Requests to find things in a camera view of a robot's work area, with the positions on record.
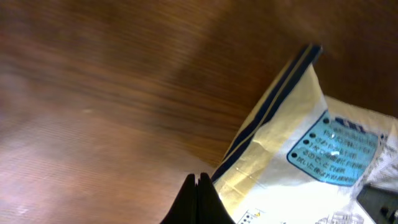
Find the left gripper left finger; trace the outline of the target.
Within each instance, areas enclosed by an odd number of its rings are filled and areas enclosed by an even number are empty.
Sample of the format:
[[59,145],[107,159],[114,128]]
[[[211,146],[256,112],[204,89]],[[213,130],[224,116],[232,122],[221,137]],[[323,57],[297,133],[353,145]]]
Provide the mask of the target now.
[[196,214],[197,185],[195,175],[188,174],[161,224],[195,224]]

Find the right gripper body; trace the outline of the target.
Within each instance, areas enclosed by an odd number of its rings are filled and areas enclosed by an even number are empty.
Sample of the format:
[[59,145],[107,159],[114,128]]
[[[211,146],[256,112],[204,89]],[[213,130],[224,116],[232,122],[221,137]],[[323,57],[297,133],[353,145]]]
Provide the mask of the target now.
[[358,203],[376,224],[397,224],[397,192],[365,185]]

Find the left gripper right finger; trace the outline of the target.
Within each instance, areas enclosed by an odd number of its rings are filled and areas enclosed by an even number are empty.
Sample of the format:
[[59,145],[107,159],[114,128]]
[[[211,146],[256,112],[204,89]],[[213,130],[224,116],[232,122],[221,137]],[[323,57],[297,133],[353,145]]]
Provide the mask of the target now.
[[197,183],[197,214],[199,224],[235,224],[226,211],[207,173],[201,173]]

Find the yellow snack bag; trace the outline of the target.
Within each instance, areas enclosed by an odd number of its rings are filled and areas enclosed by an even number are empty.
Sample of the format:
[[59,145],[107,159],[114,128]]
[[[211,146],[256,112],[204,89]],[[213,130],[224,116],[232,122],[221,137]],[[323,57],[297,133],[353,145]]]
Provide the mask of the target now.
[[374,223],[356,197],[397,190],[397,119],[326,96],[307,45],[245,119],[212,175],[236,223]]

